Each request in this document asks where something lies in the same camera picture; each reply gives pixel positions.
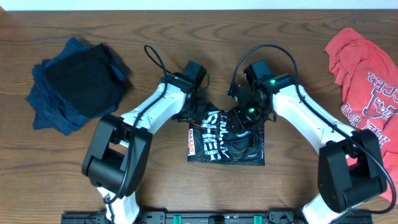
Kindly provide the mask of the black orange-patterned jersey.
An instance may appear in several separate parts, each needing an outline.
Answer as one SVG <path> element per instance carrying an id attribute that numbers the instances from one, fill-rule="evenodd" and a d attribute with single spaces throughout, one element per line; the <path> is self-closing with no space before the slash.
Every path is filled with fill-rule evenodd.
<path id="1" fill-rule="evenodd" d="M 264 125 L 242 133 L 227 129 L 229 112 L 206 104 L 203 119 L 189 122 L 187 161 L 209 164 L 264 166 Z"/>

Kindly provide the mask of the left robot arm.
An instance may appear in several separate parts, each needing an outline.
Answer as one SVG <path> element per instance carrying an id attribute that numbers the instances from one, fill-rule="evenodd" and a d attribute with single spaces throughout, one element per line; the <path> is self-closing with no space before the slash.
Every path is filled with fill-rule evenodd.
<path id="1" fill-rule="evenodd" d="M 153 135 L 171 117 L 197 112 L 196 95 L 205 75 L 203 65 L 189 61 L 183 72 L 167 73 L 137 108 L 121 116 L 101 117 L 81 172 L 105 202 L 103 223 L 136 221 L 140 208 L 135 191 L 146 169 Z"/>

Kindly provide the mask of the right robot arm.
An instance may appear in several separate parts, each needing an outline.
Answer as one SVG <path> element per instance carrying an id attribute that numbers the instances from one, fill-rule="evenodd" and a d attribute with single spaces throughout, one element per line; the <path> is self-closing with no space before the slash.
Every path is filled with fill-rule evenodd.
<path id="1" fill-rule="evenodd" d="M 288 73 L 275 76 L 261 60 L 244 69 L 249 87 L 231 83 L 238 103 L 228 130 L 243 133 L 277 117 L 287 120 L 318 154 L 319 194 L 301 209 L 301 223 L 371 222 L 358 205 L 384 193 L 391 183 L 377 136 L 357 131 L 324 110 Z"/>

